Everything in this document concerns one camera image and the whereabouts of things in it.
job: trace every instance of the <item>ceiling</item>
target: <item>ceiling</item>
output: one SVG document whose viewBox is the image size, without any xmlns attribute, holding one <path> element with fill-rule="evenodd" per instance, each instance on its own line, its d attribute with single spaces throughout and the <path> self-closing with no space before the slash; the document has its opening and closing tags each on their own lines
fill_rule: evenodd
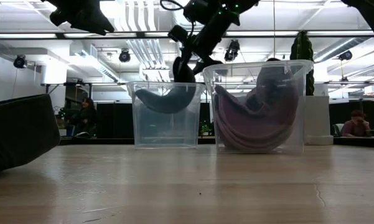
<svg viewBox="0 0 374 224">
<path fill-rule="evenodd" d="M 148 11 L 150 4 L 153 6 L 153 19 L 148 20 Z M 181 22 L 187 25 L 182 17 L 182 12 L 173 14 L 159 7 L 159 1 L 124 1 L 125 13 L 121 13 L 115 1 L 106 1 L 101 3 L 101 10 L 109 17 L 111 23 L 118 31 L 123 31 L 124 26 L 119 23 L 126 23 L 130 31 L 148 29 L 150 25 L 156 30 L 168 32 L 175 22 Z M 130 24 L 130 7 L 134 6 L 134 25 Z M 144 26 L 140 26 L 139 10 L 144 10 Z M 63 24 L 56 27 L 49 21 L 49 15 L 53 11 L 50 4 L 42 3 L 38 0 L 20 1 L 3 0 L 0 1 L 0 33 L 25 33 L 25 32 L 82 32 L 81 30 L 71 29 L 69 24 Z M 232 25 L 229 30 L 368 30 L 369 26 L 359 14 L 359 12 L 347 7 L 338 0 L 275 0 L 275 9 L 273 0 L 261 0 L 257 7 L 246 11 L 240 16 L 241 26 Z M 234 61 L 242 62 L 263 62 L 268 57 L 272 57 L 275 50 L 277 58 L 289 58 L 293 38 L 238 38 L 241 54 Z M 343 41 L 342 38 L 314 37 L 310 38 L 314 53 L 322 52 L 327 47 L 337 42 Z M 118 60 L 121 49 L 129 49 L 127 40 L 124 39 L 84 39 L 84 40 L 0 40 L 0 49 L 7 48 L 46 48 L 57 54 L 64 60 L 69 61 L 69 46 L 74 41 L 80 41 L 84 46 L 94 45 L 98 51 L 98 58 L 112 71 L 118 73 L 126 81 L 139 80 L 140 61 L 136 58 L 132 50 L 131 60 L 127 63 L 121 63 Z M 223 39 L 213 51 L 213 58 L 223 60 L 225 49 L 228 47 L 230 39 Z M 168 67 L 171 67 L 173 60 L 179 53 L 179 46 L 170 39 L 159 39 L 163 59 Z M 356 71 L 374 65 L 374 38 L 357 45 L 350 49 L 353 53 L 353 59 L 344 62 L 340 67 L 340 61 L 330 58 L 329 60 L 317 64 L 324 68 L 316 72 L 316 80 L 339 81 L 344 75 L 351 75 L 350 81 L 374 80 L 374 70 L 364 72 L 353 76 Z M 97 73 L 89 73 L 81 70 L 72 70 L 68 75 L 81 76 L 83 78 L 98 77 Z M 329 92 L 334 98 L 339 98 L 339 92 L 361 93 L 366 85 L 341 86 L 329 85 Z"/>
</svg>

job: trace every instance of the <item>transparent storage container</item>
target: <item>transparent storage container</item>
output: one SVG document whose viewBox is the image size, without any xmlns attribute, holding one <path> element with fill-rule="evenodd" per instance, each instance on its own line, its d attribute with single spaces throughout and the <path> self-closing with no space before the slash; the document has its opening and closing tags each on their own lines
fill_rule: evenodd
<svg viewBox="0 0 374 224">
<path fill-rule="evenodd" d="M 306 74 L 313 67 L 291 60 L 205 68 L 218 152 L 302 153 Z"/>
<path fill-rule="evenodd" d="M 133 100 L 136 148 L 197 147 L 203 84 L 129 82 L 127 86 Z"/>
</svg>

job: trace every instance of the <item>table surface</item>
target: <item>table surface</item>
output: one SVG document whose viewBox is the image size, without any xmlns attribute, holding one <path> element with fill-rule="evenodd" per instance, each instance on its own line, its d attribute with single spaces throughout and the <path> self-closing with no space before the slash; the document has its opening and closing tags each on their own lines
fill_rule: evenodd
<svg viewBox="0 0 374 224">
<path fill-rule="evenodd" d="M 374 223 L 374 149 L 56 147 L 0 175 L 7 223 Z"/>
</svg>

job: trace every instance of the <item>woman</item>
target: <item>woman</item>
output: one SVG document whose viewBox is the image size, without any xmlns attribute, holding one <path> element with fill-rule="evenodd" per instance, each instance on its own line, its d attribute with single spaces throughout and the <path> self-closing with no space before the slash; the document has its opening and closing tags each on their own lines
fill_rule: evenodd
<svg viewBox="0 0 374 224">
<path fill-rule="evenodd" d="M 76 128 L 74 135 L 86 132 L 93 136 L 97 123 L 97 112 L 94 108 L 94 101 L 90 98 L 84 98 L 82 101 L 82 109 L 74 118 Z"/>
</svg>

